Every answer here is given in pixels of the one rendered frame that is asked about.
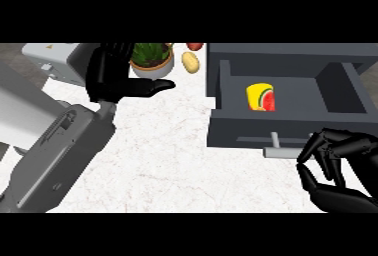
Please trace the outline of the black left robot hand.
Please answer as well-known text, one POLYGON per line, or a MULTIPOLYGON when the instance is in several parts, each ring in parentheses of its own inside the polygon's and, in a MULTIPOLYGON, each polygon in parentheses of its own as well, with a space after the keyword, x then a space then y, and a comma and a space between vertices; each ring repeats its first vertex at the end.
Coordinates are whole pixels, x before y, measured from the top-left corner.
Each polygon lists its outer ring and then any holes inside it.
POLYGON ((133 48, 130 42, 102 43, 93 51, 85 72, 85 90, 94 103, 118 103, 124 97, 149 98, 176 87, 171 80, 128 77, 133 48))

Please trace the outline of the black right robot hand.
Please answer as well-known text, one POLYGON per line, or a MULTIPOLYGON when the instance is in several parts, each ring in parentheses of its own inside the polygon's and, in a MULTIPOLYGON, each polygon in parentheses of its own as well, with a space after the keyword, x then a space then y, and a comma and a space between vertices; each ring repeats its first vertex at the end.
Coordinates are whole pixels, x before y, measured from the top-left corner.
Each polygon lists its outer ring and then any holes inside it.
POLYGON ((297 171, 310 201, 328 213, 378 213, 378 137, 360 132, 323 128, 314 133, 297 157, 297 171), (334 185, 317 182, 304 165, 310 157, 334 185), (350 189, 341 173, 345 159, 367 191, 350 189))

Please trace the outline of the dark grey drawer front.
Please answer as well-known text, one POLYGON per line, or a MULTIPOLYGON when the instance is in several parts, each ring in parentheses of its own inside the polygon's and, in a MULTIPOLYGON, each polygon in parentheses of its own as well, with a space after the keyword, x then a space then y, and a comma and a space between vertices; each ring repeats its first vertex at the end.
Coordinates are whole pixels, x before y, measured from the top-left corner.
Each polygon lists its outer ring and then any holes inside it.
POLYGON ((261 149, 266 158, 295 159, 310 135, 323 128, 378 137, 378 112, 304 113, 211 111, 207 145, 261 149))

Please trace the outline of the dark grey open drawer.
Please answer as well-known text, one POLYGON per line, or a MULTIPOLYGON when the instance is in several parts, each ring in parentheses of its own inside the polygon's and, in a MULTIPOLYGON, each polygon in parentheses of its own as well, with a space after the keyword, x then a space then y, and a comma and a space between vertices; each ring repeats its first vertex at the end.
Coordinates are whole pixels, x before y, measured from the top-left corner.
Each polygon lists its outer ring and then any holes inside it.
POLYGON ((230 62, 220 61, 221 109, 248 113, 246 87, 269 83, 274 90, 276 114, 365 114, 357 94, 359 74, 351 63, 329 63, 314 77, 236 76, 230 62))

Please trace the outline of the green plant in pale pot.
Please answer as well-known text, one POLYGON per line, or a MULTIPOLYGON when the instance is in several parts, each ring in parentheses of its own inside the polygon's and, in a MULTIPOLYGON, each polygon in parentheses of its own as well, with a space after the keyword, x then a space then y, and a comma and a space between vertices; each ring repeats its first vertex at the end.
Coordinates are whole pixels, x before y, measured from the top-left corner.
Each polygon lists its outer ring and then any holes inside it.
POLYGON ((171 43, 136 43, 130 65, 140 78, 164 78, 174 67, 171 43))

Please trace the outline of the white boxy appliance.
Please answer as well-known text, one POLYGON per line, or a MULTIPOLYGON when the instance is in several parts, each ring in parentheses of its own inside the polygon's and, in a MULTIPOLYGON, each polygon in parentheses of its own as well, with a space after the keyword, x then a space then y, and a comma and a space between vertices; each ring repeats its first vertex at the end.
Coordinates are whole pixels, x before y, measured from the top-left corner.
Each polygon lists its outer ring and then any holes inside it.
POLYGON ((90 57, 99 43, 26 43, 22 54, 54 80, 84 86, 90 57))

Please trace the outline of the yellow potato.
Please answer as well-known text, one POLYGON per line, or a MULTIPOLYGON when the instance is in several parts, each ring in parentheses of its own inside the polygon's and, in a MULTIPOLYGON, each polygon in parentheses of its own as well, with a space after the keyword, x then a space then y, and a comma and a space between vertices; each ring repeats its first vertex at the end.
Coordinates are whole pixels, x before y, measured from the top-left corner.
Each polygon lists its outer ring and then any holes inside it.
POLYGON ((199 70, 199 60, 196 58, 196 55, 192 52, 184 52, 181 54, 181 64, 186 69, 186 71, 193 74, 199 70))

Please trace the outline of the pale grey flat appliance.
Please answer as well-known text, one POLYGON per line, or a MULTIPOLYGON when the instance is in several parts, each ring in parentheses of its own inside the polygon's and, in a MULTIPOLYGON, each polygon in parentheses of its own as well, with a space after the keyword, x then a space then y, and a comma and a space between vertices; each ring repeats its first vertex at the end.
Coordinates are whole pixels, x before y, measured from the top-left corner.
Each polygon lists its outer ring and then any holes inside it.
POLYGON ((0 61, 0 142, 28 150, 63 110, 0 61))

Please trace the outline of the dark grey cabinet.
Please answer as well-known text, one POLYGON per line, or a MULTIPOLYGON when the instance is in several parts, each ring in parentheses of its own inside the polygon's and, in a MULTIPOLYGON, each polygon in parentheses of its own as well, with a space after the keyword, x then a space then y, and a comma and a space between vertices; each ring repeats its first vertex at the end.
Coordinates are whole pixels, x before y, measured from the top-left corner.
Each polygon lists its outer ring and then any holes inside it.
POLYGON ((351 63, 362 74, 378 62, 373 43, 208 43, 207 95, 215 96, 220 61, 233 76, 314 77, 329 63, 351 63))

